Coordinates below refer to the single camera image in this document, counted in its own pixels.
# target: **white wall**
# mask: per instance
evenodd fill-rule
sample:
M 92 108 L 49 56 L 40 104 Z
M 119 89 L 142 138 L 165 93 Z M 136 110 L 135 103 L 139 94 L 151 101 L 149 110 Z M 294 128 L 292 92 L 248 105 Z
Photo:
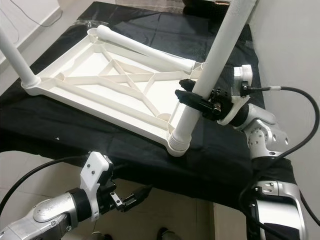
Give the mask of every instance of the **white wall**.
M 57 0 L 14 0 L 14 3 L 37 23 L 45 26 L 58 18 L 61 13 Z M 38 24 L 28 19 L 9 0 L 0 0 L 0 23 L 1 28 L 17 47 L 23 45 L 37 29 L 41 28 Z M 5 57 L 1 53 L 0 63 L 4 59 Z
M 292 86 L 310 93 L 320 104 L 320 1 L 260 0 L 250 26 L 263 86 Z M 295 93 L 265 95 L 266 108 L 287 132 L 291 146 L 310 131 L 314 112 Z M 311 209 L 320 218 L 320 132 L 291 154 L 294 174 Z M 320 228 L 305 214 L 309 239 Z
M 5 2 L 8 2 L 8 0 L 0 1 L 1 8 L 4 7 Z M 25 0 L 15 0 L 16 3 L 24 1 Z M 41 0 L 41 2 L 53 3 L 57 2 L 57 0 Z M 26 41 L 25 46 L 23 46 L 22 49 L 19 49 L 27 64 L 30 66 L 35 60 L 37 60 L 67 28 L 76 21 L 76 19 L 92 4 L 92 2 L 93 0 L 59 0 L 58 3 L 60 4 L 61 9 L 63 10 L 63 14 L 60 20 L 50 27 L 37 28 L 37 30 L 34 32 L 36 34 L 33 34 L 31 38 L 29 37 L 29 39 L 32 39 L 32 41 Z M 36 16 L 38 12 L 42 12 L 43 9 L 46 9 L 46 7 L 38 7 L 37 9 L 34 9 L 33 12 L 30 14 L 30 17 L 39 21 L 40 18 L 37 19 Z M 47 19 L 52 18 L 56 13 L 60 13 L 59 9 L 57 9 L 57 11 L 54 11 L 52 9 L 52 11 L 53 14 L 51 15 L 50 10 L 47 11 Z M 20 18 L 23 18 L 23 13 L 17 14 Z M 0 64 L 0 95 L 3 94 L 17 78 L 17 73 L 14 71 L 14 69 L 10 66 L 10 64 L 7 61 Z

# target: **black clamp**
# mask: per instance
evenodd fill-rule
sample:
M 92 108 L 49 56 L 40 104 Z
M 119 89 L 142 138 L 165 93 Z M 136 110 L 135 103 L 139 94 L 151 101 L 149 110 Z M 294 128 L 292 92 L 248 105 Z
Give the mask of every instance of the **black clamp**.
M 110 196 L 113 200 L 113 205 L 118 211 L 127 212 L 142 203 L 149 196 L 152 187 L 152 185 L 140 187 L 123 201 L 114 191 L 110 193 Z
M 209 100 L 206 100 L 202 96 L 192 92 L 196 84 L 195 81 L 184 79 L 179 84 L 186 90 L 175 91 L 179 102 L 202 112 L 204 118 L 212 121 L 224 119 L 233 106 L 231 94 L 219 87 L 213 89 Z

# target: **metal screw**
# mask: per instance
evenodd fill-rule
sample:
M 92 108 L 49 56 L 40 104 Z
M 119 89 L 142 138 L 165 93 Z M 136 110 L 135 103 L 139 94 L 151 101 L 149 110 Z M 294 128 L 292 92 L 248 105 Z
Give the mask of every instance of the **metal screw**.
M 71 230 L 72 230 L 71 226 L 67 226 L 66 229 L 65 229 L 66 232 L 70 232 Z
M 219 115 L 221 113 L 221 104 L 220 104 L 220 102 L 215 102 L 213 106 L 214 106 L 214 108 L 212 110 L 213 114 Z

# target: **black fabric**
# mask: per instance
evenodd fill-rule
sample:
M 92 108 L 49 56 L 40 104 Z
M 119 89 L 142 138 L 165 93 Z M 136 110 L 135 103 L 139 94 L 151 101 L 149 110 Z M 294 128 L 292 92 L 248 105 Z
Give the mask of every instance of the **black fabric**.
M 69 193 L 72 195 L 73 201 L 75 203 L 77 220 L 79 222 L 82 222 L 90 218 L 92 215 L 91 206 L 85 190 L 75 188 L 69 191 Z
M 253 174 L 258 174 L 261 170 L 266 169 L 273 157 L 264 156 L 252 160 Z M 294 168 L 291 161 L 286 158 L 275 162 L 271 167 L 263 172 L 260 181 L 281 181 L 285 183 L 297 184 Z
M 94 2 L 79 18 L 108 22 L 114 31 L 153 48 L 204 62 L 220 23 L 194 16 Z M 40 72 L 87 33 L 70 27 L 32 66 Z M 260 87 L 258 59 L 246 25 L 217 83 L 230 90 L 233 67 L 251 64 Z M 182 157 L 156 142 L 45 96 L 30 96 L 18 79 L 1 97 L 0 151 L 20 150 L 57 159 L 99 151 L 115 165 L 115 177 L 238 208 L 252 176 L 244 134 L 201 118 Z M 264 107 L 261 93 L 251 102 Z

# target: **tiled floor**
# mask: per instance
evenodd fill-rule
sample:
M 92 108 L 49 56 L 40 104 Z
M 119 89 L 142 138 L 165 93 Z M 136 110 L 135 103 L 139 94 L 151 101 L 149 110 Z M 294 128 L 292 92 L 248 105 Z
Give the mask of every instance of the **tiled floor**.
M 29 170 L 49 161 L 23 152 L 0 153 L 0 200 L 8 189 Z M 79 167 L 65 163 L 53 165 L 30 177 L 10 198 L 0 219 L 0 229 L 23 217 L 34 204 L 78 187 Z M 117 179 L 117 193 L 126 197 L 140 185 Z M 167 227 L 183 240 L 210 239 L 210 203 L 153 189 L 139 206 L 122 213 L 103 215 L 97 222 L 86 220 L 62 240 L 81 240 L 93 231 L 109 233 L 114 240 L 155 240 L 159 228 Z

